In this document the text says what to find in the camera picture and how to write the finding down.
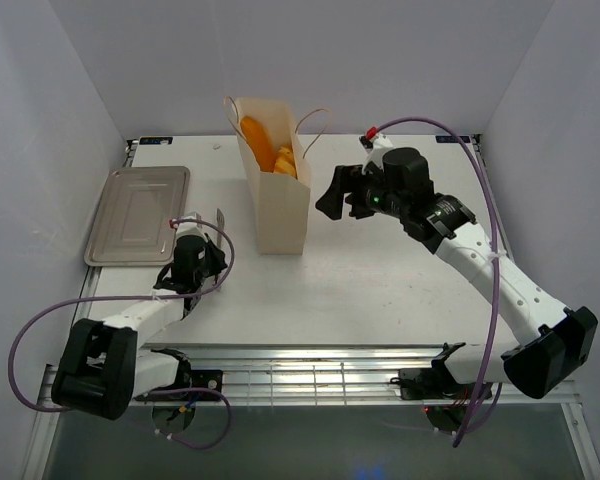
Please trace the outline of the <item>beige paper bag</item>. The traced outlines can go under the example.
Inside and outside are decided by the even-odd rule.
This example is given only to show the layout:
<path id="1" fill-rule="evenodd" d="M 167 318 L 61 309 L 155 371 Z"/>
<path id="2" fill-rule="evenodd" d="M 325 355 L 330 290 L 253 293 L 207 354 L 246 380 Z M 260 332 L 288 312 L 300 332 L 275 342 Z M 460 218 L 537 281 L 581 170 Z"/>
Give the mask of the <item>beige paper bag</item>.
<path id="1" fill-rule="evenodd" d="M 300 255 L 308 229 L 311 194 L 310 145 L 299 139 L 301 121 L 283 101 L 238 97 L 223 100 L 225 115 L 236 134 L 247 184 L 255 210 L 256 243 L 261 254 Z M 275 151 L 289 147 L 296 175 L 261 169 L 239 122 L 250 117 L 267 133 Z"/>

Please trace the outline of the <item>metal tongs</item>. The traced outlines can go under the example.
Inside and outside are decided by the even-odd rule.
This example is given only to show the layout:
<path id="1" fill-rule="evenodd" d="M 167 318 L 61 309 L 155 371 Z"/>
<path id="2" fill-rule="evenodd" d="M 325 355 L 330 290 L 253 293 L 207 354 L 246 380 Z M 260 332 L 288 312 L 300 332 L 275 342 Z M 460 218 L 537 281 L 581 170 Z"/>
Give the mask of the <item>metal tongs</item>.
<path id="1" fill-rule="evenodd" d="M 219 230 L 219 232 L 216 233 L 216 245 L 219 249 L 221 249 L 223 247 L 223 241 L 224 241 L 222 232 L 225 230 L 225 217 L 224 217 L 224 213 L 222 212 L 222 210 L 220 208 L 216 209 L 216 226 Z M 217 286 L 218 291 L 220 291 L 222 289 L 222 285 L 221 285 L 222 275 L 223 275 L 223 272 L 220 272 L 218 275 L 215 276 L 214 285 Z"/>

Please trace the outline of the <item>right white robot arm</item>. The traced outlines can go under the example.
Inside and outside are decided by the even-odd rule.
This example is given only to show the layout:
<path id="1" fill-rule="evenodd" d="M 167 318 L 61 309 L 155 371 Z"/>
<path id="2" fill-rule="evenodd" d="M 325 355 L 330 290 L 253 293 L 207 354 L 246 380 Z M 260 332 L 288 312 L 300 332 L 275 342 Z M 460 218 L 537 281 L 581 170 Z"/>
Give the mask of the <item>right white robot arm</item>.
<path id="1" fill-rule="evenodd" d="M 516 345 L 502 353 L 460 342 L 432 362 L 431 382 L 444 397 L 468 383 L 509 383 L 541 399 L 589 357 L 598 319 L 547 294 L 507 256 L 460 200 L 436 192 L 429 165 L 410 147 L 382 149 L 364 165 L 338 166 L 316 208 L 339 220 L 349 205 L 355 219 L 384 214 L 406 234 L 459 272 L 511 330 Z"/>

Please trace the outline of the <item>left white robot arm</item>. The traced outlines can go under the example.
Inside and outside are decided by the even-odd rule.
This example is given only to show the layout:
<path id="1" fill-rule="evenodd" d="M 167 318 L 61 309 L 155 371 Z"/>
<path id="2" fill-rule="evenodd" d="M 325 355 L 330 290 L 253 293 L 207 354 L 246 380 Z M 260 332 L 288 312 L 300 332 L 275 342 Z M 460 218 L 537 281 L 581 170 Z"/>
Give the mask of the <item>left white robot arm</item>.
<path id="1" fill-rule="evenodd" d="M 83 318 L 72 327 L 51 389 L 54 403 L 109 420 L 122 416 L 130 401 L 154 390 L 170 399 L 192 387 L 191 366 L 173 349 L 141 347 L 172 323 L 185 319 L 207 279 L 227 268 L 225 253 L 206 234 L 176 240 L 173 260 L 154 284 L 159 296 L 138 301 L 102 320 Z"/>

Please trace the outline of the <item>striped baguette bread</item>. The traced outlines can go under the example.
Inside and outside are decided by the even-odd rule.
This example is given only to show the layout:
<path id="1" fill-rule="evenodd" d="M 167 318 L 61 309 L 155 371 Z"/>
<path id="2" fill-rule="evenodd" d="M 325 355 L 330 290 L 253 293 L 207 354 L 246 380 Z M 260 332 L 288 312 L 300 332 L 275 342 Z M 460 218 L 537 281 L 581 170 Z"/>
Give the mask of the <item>striped baguette bread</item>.
<path id="1" fill-rule="evenodd" d="M 293 178 L 297 177 L 294 152 L 291 146 L 282 146 L 279 148 L 274 162 L 273 172 L 276 174 L 285 174 Z"/>

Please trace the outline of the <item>long orange bread loaf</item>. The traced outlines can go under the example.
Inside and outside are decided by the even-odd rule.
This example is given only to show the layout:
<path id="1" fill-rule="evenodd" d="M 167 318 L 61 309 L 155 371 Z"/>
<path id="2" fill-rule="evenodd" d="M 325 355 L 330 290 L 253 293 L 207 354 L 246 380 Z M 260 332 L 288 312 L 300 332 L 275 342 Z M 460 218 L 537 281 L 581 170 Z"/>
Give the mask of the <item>long orange bread loaf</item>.
<path id="1" fill-rule="evenodd" d="M 240 121 L 240 127 L 260 170 L 272 173 L 276 162 L 276 152 L 264 126 L 256 119 L 245 116 Z"/>

